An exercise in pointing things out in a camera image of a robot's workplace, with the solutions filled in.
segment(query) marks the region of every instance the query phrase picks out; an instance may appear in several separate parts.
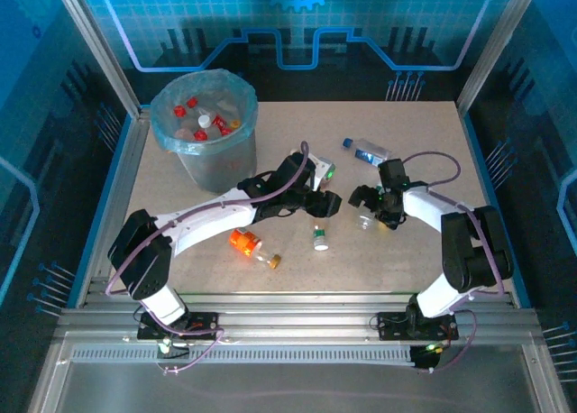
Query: table surface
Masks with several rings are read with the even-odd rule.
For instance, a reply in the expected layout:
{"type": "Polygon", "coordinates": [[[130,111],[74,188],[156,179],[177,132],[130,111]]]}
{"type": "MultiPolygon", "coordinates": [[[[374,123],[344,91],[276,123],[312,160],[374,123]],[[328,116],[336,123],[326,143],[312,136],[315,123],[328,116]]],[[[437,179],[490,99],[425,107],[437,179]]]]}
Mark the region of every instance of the table surface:
{"type": "MultiPolygon", "coordinates": [[[[409,218],[397,231],[356,226],[356,209],[347,204],[357,186],[375,186],[376,168],[342,148],[345,137],[366,138],[406,158],[418,151],[445,151],[463,168],[461,177],[437,192],[472,206],[486,204],[461,121],[452,102],[299,102],[260,103],[256,127],[257,171],[275,170],[301,140],[317,156],[332,160],[336,172],[328,189],[343,199],[328,221],[329,250],[312,244],[312,218],[298,212],[268,219],[250,230],[263,248],[282,257],[273,271],[239,254],[219,234],[173,259],[169,283],[178,292],[235,291],[419,291],[441,273],[441,235],[409,218]]],[[[451,177],[447,159],[426,156],[407,164],[413,180],[451,177]]],[[[192,207],[215,196],[197,187],[178,156],[159,148],[149,133],[128,214],[146,208],[151,215],[192,207]]]]}

